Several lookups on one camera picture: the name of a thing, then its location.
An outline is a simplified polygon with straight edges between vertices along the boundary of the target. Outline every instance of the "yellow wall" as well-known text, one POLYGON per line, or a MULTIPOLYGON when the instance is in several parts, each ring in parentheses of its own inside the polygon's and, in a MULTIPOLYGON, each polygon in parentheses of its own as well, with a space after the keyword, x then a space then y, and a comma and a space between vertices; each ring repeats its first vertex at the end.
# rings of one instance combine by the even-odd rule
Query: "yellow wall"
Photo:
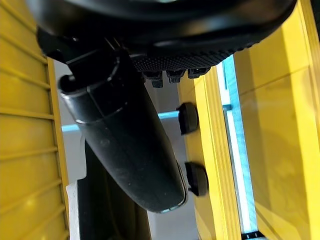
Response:
POLYGON ((258 228, 268 239, 320 239, 315 31, 302 0, 280 29, 234 55, 258 228))
POLYGON ((0 0, 0 239, 67 239, 68 184, 53 63, 24 1, 0 0))

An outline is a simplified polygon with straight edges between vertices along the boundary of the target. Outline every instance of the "blue light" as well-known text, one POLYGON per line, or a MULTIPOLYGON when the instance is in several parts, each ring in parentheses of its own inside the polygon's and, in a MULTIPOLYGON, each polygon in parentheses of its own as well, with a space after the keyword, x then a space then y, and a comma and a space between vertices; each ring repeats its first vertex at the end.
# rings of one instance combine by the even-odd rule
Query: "blue light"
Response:
POLYGON ((160 119, 173 119, 177 118, 179 115, 179 111, 168 111, 168 112, 161 112, 158 113, 160 119))
MULTIPOLYGON (((158 113, 159 119, 173 119, 177 118, 178 115, 179 111, 168 111, 158 113)), ((63 133, 79 131, 79 127, 77 124, 63 125, 61 129, 63 133)))
POLYGON ((80 130, 77 124, 71 124, 71 125, 63 125, 61 126, 62 132, 67 133, 67 132, 74 132, 80 130))

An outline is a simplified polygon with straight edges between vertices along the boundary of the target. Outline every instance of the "yellow metal frame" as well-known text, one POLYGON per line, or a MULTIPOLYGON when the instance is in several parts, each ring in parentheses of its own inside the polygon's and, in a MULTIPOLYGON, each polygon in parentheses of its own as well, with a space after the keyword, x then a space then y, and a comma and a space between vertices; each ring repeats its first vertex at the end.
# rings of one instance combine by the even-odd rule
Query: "yellow metal frame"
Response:
POLYGON ((197 106, 199 130, 185 137, 188 161, 205 166, 209 194, 194 198, 199 237, 202 240, 241 239, 241 227, 226 126, 216 68, 195 80, 186 76, 179 87, 181 103, 197 106))
POLYGON ((65 145, 64 138, 61 129, 61 118, 60 118, 60 110, 59 110, 59 100, 57 93, 57 85, 56 85, 56 76, 55 76, 55 66, 54 61, 52 59, 48 59, 47 63, 47 72, 48 79, 50 82, 50 96, 52 102, 52 112, 54 116, 54 130, 55 130, 55 141, 57 145, 57 159, 60 170, 60 177, 62 180, 62 191, 63 191, 63 200, 66 209, 66 220, 69 225, 69 203, 68 203, 68 194, 67 194, 67 185, 69 184, 68 180, 68 170, 67 170, 67 162, 66 162, 66 153, 65 153, 65 145))

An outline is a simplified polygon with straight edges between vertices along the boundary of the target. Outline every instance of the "yellow ribbed panel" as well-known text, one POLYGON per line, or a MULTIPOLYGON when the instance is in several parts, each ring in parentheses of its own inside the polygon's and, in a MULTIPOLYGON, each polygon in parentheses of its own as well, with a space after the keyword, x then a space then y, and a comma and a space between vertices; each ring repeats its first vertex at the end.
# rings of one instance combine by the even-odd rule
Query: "yellow ribbed panel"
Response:
POLYGON ((53 62, 24 1, 0 0, 0 239, 66 240, 68 184, 53 62))

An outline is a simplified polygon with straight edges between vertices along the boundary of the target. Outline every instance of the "textured rubber surface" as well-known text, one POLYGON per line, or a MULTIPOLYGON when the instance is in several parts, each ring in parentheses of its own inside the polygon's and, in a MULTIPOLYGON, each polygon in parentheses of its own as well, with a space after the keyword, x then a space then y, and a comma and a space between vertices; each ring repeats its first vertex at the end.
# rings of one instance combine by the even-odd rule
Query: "textured rubber surface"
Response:
POLYGON ((139 72, 197 69, 215 66, 234 53, 235 51, 208 51, 176 56, 146 57, 133 59, 133 63, 139 72))

